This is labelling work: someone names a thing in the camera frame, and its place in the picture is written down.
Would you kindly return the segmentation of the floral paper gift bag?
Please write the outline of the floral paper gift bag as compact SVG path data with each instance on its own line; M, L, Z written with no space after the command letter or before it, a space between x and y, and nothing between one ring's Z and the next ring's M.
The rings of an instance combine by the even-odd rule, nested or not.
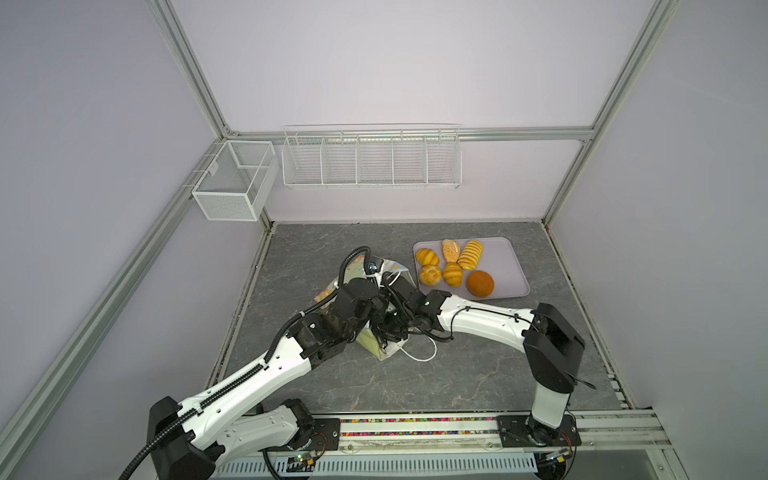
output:
M426 310L427 302L407 268L359 247L345 257L337 277L305 311L310 316L305 353L317 366L357 342L385 360L401 350L412 333L432 336L437 320Z

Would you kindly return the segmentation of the yellow fake bread roll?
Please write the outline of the yellow fake bread roll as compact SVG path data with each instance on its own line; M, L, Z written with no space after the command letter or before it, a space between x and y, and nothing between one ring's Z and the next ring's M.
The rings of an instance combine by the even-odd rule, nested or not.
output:
M422 248L416 252L416 260L422 267L439 266L439 255L432 249Z

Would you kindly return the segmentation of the striped yellow fake bread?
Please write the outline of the striped yellow fake bread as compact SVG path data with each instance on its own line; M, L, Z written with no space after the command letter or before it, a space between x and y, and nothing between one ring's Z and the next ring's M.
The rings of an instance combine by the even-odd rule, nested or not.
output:
M463 283L464 270L454 262L448 262L443 269L442 277L444 282L451 287L459 287Z

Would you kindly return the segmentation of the round orange fake bun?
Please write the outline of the round orange fake bun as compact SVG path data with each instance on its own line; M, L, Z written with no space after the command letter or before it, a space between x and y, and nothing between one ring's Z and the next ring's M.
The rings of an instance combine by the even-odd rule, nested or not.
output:
M466 280L467 290L475 297L489 297L495 290L494 278L485 271L475 270Z

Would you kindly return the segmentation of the long ridged fake bread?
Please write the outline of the long ridged fake bread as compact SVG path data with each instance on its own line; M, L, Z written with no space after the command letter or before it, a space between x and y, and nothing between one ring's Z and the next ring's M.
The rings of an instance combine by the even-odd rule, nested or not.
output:
M484 252L484 245L479 240L469 240L462 248L457 264L465 271L477 269Z

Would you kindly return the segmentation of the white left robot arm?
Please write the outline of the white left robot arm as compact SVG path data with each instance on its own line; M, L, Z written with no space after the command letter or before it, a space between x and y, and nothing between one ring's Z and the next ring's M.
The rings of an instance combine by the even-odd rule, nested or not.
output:
M365 327L386 319L390 290L371 278L341 281L332 293L291 317L267 351L211 389L181 402L165 397L150 409L146 444L121 472L131 478L151 460L160 479L209 479L229 458L270 447L305 445L314 419L289 400L247 423L249 440L234 428L252 408L282 386L342 353Z

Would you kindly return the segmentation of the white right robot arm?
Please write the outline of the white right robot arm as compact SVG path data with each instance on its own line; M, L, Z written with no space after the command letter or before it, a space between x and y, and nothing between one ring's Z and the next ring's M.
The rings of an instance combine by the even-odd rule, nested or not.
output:
M553 305L509 309L467 300L443 290L425 294L409 281L386 273L379 288L392 307L370 326L381 339L411 334L451 342L458 334L498 342L525 354L536 382L527 420L533 434L561 428L577 383L586 342Z

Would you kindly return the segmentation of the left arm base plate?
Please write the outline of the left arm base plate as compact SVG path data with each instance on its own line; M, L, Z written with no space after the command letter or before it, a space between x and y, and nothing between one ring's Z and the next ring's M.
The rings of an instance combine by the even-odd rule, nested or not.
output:
M304 426L285 445L268 447L268 451L303 452L336 451L341 440L341 421L336 417L315 418L311 426Z

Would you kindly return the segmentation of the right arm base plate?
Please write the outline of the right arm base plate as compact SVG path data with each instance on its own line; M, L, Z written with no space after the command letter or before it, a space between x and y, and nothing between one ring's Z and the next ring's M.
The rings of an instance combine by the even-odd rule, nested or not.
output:
M496 418L501 444L512 447L579 447L582 440L575 417L566 413L558 427L536 421L530 414L500 415Z

